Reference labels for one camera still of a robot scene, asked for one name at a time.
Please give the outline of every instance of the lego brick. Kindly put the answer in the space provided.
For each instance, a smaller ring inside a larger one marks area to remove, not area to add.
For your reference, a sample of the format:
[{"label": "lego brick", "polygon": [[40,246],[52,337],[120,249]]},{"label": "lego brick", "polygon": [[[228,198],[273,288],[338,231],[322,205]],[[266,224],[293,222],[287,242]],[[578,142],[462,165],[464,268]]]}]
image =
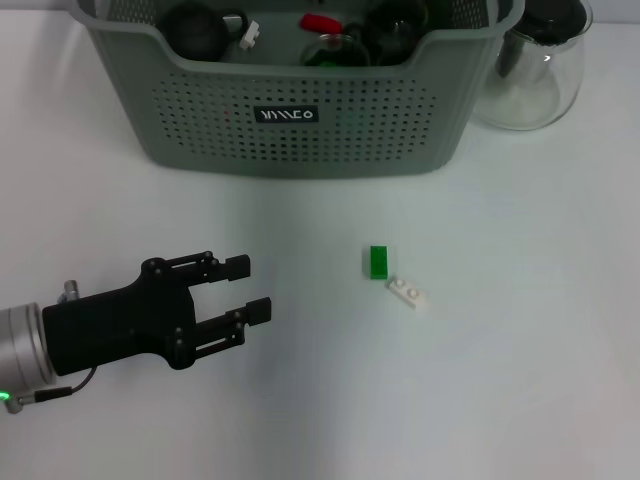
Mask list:
[{"label": "lego brick", "polygon": [[389,278],[387,247],[371,247],[371,279],[386,280]]},{"label": "lego brick", "polygon": [[402,278],[394,278],[388,285],[388,288],[394,295],[414,310],[422,310],[427,306],[426,294]]}]

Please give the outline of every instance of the glass jar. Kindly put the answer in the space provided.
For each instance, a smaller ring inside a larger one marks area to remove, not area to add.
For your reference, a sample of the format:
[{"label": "glass jar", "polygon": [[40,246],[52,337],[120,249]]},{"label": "glass jar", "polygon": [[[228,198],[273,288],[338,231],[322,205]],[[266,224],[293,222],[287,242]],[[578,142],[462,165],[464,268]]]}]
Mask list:
[{"label": "glass jar", "polygon": [[534,130],[560,119],[582,84],[583,35],[592,22],[586,0],[527,0],[520,23],[504,37],[476,115],[511,130]]}]

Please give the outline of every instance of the white table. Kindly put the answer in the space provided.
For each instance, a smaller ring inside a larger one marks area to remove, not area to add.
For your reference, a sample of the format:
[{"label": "white table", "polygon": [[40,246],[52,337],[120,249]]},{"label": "white table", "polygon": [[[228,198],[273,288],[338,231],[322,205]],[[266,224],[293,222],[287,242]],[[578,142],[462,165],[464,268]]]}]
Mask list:
[{"label": "white table", "polygon": [[[640,26],[587,46],[549,128],[472,121],[425,176],[274,181],[151,163],[82,27],[2,12],[0,308],[211,249],[253,276],[194,289],[199,318],[269,295],[274,319],[190,370],[139,356],[0,412],[0,478],[637,478]],[[363,277],[371,244],[426,316]]]}]

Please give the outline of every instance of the basket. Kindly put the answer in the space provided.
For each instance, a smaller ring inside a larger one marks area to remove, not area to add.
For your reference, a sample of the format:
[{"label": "basket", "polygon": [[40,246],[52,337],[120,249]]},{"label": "basket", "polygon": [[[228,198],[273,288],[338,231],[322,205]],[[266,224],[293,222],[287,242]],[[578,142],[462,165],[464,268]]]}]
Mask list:
[{"label": "basket", "polygon": [[[289,178],[408,175],[443,166],[503,34],[524,10],[524,0],[433,0],[430,14],[450,28],[427,34],[404,64],[318,68],[296,65],[317,38],[298,27],[300,18],[313,11],[347,20],[363,11],[362,0],[205,0],[241,7],[260,24],[254,49],[232,46],[225,63],[171,50],[154,24],[177,3],[71,0],[70,12],[88,28],[151,159]],[[293,118],[263,123],[273,114]]]}]

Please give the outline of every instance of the toy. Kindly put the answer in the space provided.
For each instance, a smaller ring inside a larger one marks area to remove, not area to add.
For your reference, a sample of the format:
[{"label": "toy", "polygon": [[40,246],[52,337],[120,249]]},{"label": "toy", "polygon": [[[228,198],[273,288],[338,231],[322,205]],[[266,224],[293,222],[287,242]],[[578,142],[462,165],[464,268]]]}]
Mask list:
[{"label": "toy", "polygon": [[242,40],[240,40],[241,49],[248,50],[250,48],[255,47],[256,38],[258,38],[258,36],[260,35],[260,32],[258,31],[259,28],[260,28],[260,25],[258,24],[258,22],[251,22],[251,25],[249,25],[249,29],[247,30],[247,33],[245,33],[244,37],[242,37]]},{"label": "toy", "polygon": [[425,293],[421,292],[415,285],[406,280],[396,277],[388,285],[388,288],[395,296],[414,310],[423,310],[427,306],[427,296]]}]

